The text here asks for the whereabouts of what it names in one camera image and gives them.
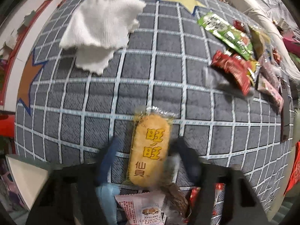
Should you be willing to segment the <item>small red candy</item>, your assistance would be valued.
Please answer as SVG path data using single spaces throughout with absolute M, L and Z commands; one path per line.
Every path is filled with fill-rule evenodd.
M 246 32 L 246 29 L 245 29 L 245 26 L 242 22 L 238 21 L 238 20 L 234 20 L 233 21 L 233 26 L 238 29 L 239 31 L 245 33 Z

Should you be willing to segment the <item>pink cookie packet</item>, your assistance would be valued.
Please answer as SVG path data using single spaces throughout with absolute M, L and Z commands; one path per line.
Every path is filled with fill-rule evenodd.
M 161 191 L 116 195 L 115 200 L 124 210 L 128 224 L 164 224 L 161 209 L 165 194 Z

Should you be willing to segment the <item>white cloth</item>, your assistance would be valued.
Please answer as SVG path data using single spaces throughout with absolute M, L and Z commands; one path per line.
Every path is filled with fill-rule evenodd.
M 128 45 L 145 7 L 143 0 L 84 0 L 72 13 L 59 47 L 76 48 L 75 66 L 102 75 L 114 53 Z

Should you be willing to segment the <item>light blue snack packet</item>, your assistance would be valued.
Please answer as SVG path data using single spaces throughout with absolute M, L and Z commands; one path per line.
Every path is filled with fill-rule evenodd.
M 119 194 L 119 187 L 111 183 L 103 183 L 96 188 L 96 195 L 108 224 L 117 224 L 117 203 L 115 196 Z

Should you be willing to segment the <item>red snack bar packet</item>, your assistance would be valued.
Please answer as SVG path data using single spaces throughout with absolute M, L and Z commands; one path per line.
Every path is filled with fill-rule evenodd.
M 250 79 L 247 76 L 246 70 L 237 59 L 217 50 L 212 58 L 211 67 L 217 70 L 217 72 L 221 72 L 231 82 L 235 82 L 244 96 L 249 93 L 251 86 Z

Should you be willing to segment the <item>grey checked table mat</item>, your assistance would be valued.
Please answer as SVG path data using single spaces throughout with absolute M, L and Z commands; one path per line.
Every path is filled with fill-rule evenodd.
M 206 86 L 211 58 L 225 45 L 197 24 L 213 12 L 228 22 L 255 21 L 218 0 L 198 0 L 191 15 L 183 5 L 143 0 L 140 27 L 127 48 L 113 56 L 101 76 L 75 67 L 75 49 L 59 42 L 84 0 L 66 0 L 47 20 L 34 45 L 31 107 L 16 108 L 16 152 L 27 158 L 77 165 L 111 137 L 121 139 L 109 181 L 124 183 L 133 115 L 156 106 L 177 114 L 171 137 L 183 136 L 198 154 L 221 166 L 238 166 L 265 210 L 285 188 L 292 141 L 280 141 L 281 118 L 271 99 L 255 92 L 245 100 Z

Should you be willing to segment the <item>white square tray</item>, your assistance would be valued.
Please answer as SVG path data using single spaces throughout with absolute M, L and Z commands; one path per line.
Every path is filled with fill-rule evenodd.
M 33 160 L 16 154 L 6 155 L 12 179 L 27 210 L 31 210 L 45 184 L 52 166 L 48 162 Z

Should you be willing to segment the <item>yellow rice cracker packet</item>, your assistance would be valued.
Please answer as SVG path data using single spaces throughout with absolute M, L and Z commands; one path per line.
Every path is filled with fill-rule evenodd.
M 135 110 L 126 184 L 154 188 L 164 182 L 172 123 L 178 116 L 156 106 Z

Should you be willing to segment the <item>green snack packet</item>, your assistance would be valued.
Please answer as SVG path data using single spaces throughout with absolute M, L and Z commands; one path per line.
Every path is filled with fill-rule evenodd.
M 230 48 L 234 49 L 245 60 L 254 58 L 253 45 L 247 34 L 236 29 L 217 14 L 208 12 L 197 22 L 199 26 L 202 26 L 206 31 L 210 32 Z

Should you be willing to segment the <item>pink snack packet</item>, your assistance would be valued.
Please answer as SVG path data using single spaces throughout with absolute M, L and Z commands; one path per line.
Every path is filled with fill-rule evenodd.
M 258 76 L 257 90 L 271 96 L 276 106 L 277 113 L 280 114 L 283 109 L 284 100 L 279 92 L 262 75 L 262 73 L 260 73 Z

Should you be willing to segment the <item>purple snack packet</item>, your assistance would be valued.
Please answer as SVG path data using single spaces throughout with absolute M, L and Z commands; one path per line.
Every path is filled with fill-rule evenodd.
M 259 63 L 261 65 L 260 71 L 263 76 L 278 91 L 280 88 L 280 82 L 275 72 L 273 71 L 273 65 L 267 60 L 264 55 L 260 56 Z

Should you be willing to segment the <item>black remote control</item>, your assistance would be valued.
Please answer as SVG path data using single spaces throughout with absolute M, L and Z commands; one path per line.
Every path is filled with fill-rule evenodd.
M 281 143 L 285 142 L 289 138 L 290 131 L 290 98 L 288 95 L 287 83 L 284 79 L 280 79 L 281 82 L 281 96 L 283 98 L 283 108 L 281 111 Z

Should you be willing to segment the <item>red candy packet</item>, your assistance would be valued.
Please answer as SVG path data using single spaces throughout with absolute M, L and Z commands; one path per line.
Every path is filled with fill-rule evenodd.
M 193 209 L 195 206 L 195 202 L 197 200 L 197 196 L 200 192 L 200 189 L 201 189 L 200 187 L 195 187 L 191 191 L 191 194 L 190 194 L 190 208 L 191 209 Z M 217 215 L 216 204 L 217 204 L 217 201 L 218 201 L 219 196 L 222 191 L 225 191 L 225 184 L 224 183 L 216 183 L 215 192 L 214 192 L 214 208 L 213 208 L 213 212 L 212 212 L 213 216 Z

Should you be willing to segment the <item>yellow snack packet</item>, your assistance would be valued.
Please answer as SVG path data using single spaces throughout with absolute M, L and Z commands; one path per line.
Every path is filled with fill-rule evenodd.
M 251 34 L 251 41 L 256 58 L 260 59 L 260 57 L 263 55 L 266 57 L 266 59 L 271 59 L 272 45 L 269 36 L 257 26 L 250 26 L 249 31 Z

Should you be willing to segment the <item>white sofa with blankets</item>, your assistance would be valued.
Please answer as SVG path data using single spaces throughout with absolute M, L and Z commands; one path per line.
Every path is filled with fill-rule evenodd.
M 283 57 L 283 66 L 288 77 L 299 84 L 299 70 L 289 56 L 288 50 L 283 42 L 283 37 L 280 35 L 278 29 L 273 24 L 273 21 L 263 7 L 257 0 L 226 0 L 230 5 L 237 10 L 243 12 L 245 15 L 259 23 L 274 40 L 278 52 Z

